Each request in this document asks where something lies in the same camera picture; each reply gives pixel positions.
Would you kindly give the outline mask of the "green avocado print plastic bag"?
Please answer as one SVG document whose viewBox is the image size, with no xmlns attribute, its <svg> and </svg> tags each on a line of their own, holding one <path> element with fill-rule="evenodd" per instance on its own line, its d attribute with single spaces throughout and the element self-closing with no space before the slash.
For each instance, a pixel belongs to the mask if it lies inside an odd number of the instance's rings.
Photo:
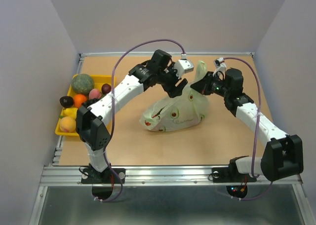
<svg viewBox="0 0 316 225">
<path fill-rule="evenodd" d="M 206 96 L 191 88 L 191 84 L 201 80 L 207 73 L 207 65 L 199 61 L 195 78 L 183 89 L 182 95 L 165 97 L 148 107 L 140 118 L 140 123 L 149 131 L 172 132 L 200 124 L 209 113 L 210 103 Z"/>
</svg>

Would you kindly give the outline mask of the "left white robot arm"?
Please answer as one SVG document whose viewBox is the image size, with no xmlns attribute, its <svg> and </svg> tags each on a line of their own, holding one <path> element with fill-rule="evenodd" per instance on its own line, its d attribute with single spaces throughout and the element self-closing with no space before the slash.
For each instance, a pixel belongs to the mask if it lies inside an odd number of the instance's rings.
<svg viewBox="0 0 316 225">
<path fill-rule="evenodd" d="M 107 125 L 115 123 L 115 114 L 129 101 L 156 84 L 161 85 L 169 97 L 180 96 L 188 83 L 182 76 L 193 69 L 193 63 L 185 54 L 173 62 L 170 54 L 158 49 L 150 60 L 133 67 L 111 93 L 91 105 L 82 104 L 77 111 L 76 131 L 90 159 L 83 183 L 105 184 L 111 177 L 122 182 L 106 158 L 106 147 L 112 138 Z"/>
</svg>

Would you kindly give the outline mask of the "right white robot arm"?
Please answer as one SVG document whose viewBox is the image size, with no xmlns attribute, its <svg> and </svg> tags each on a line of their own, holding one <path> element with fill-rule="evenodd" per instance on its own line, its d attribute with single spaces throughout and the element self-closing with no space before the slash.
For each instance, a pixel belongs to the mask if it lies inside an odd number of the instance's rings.
<svg viewBox="0 0 316 225">
<path fill-rule="evenodd" d="M 254 143 L 264 145 L 262 157 L 242 156 L 231 160 L 227 175 L 238 181 L 245 174 L 263 175 L 271 182 L 303 172 L 303 146 L 297 135 L 289 135 L 264 116 L 254 101 L 243 92 L 243 76 L 240 70 L 231 68 L 223 79 L 207 74 L 191 88 L 202 95 L 216 94 L 224 99 L 225 107 L 234 117 L 254 132 Z"/>
</svg>

